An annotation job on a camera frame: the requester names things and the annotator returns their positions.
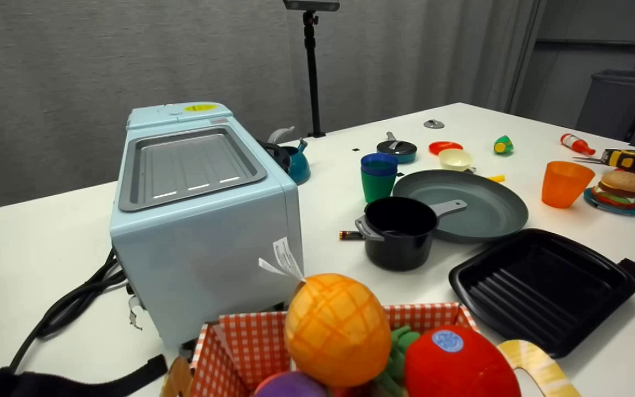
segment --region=black pot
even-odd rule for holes
[[[426,205],[406,196],[386,196],[364,209],[357,229],[366,240],[366,256],[384,270],[422,267],[431,250],[438,217],[468,207],[463,200]]]
[[[386,134],[388,140],[377,145],[377,153],[391,153],[398,159],[398,164],[412,164],[419,148],[409,142],[397,142],[392,133]]]

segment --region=toy food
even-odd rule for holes
[[[254,397],[329,397],[327,388],[319,386],[304,374],[286,370],[264,379],[255,390]]]
[[[391,357],[375,385],[380,395],[403,395],[406,350],[422,338],[422,334],[412,331],[409,326],[398,326],[391,334],[391,338]]]
[[[391,354],[388,315],[362,282],[318,273],[291,300],[285,345],[297,369],[333,386],[375,379]]]
[[[508,134],[499,137],[499,140],[494,142],[494,154],[499,154],[499,157],[509,157],[509,154],[513,154],[513,142],[511,142]]]
[[[579,390],[564,377],[556,360],[551,360],[541,347],[527,341],[505,341],[499,350],[513,369],[523,369],[534,377],[543,395],[548,397],[579,397]]]
[[[463,151],[463,145],[461,143],[456,143],[456,142],[431,142],[430,145],[427,145],[427,151],[431,153],[431,154],[440,154],[444,151]]]
[[[595,151],[579,137],[564,133],[560,134],[560,143],[577,154],[591,157]]]
[[[601,209],[635,213],[635,174],[611,170],[586,192],[586,200]]]
[[[409,345],[406,350],[403,385],[408,397],[520,395],[517,379],[508,360],[469,326],[435,330]]]
[[[351,386],[351,388],[331,388],[331,397],[380,397],[375,395],[372,382]]]
[[[438,157],[446,170],[471,170],[473,166],[473,157],[465,151],[447,148]]]

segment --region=plastic orange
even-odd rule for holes
[[[291,300],[285,345],[297,369],[318,382],[360,386],[388,362],[388,315],[362,282],[339,273],[310,277]]]

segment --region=white table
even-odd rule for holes
[[[444,131],[423,128],[438,119]],[[437,170],[427,153],[437,140],[456,140],[476,157],[479,174],[508,174],[508,185],[528,205],[527,227],[570,236],[611,260],[635,260],[635,219],[588,207],[583,199],[570,209],[541,203],[543,167],[548,159],[570,159],[558,143],[564,128],[538,124],[465,103],[384,119],[323,140],[309,140],[310,181],[299,187],[304,266],[309,273],[342,272],[366,282],[384,304],[454,300],[447,272],[469,259],[479,245],[435,244],[430,260],[408,273],[391,273],[368,263],[364,244],[339,244],[339,229],[353,229],[364,209],[360,159],[384,142],[386,131],[419,145],[419,162],[401,172]],[[494,157],[492,145],[509,134],[516,154]],[[623,148],[620,142],[583,134],[595,148]],[[0,207],[0,366],[28,335],[34,325],[60,296],[84,282],[103,263],[111,248],[108,217],[115,183],[60,196]],[[131,374],[162,345],[144,312],[144,331],[127,325],[127,296],[113,291],[100,299],[60,338],[28,350],[21,369],[60,374],[81,382],[103,382]],[[562,369],[583,395],[635,395],[635,296],[598,326]],[[136,395],[159,395],[154,382]]]

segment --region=light blue toaster oven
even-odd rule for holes
[[[301,263],[297,187],[222,103],[131,112],[111,236],[168,349],[297,288],[257,267],[285,236]]]

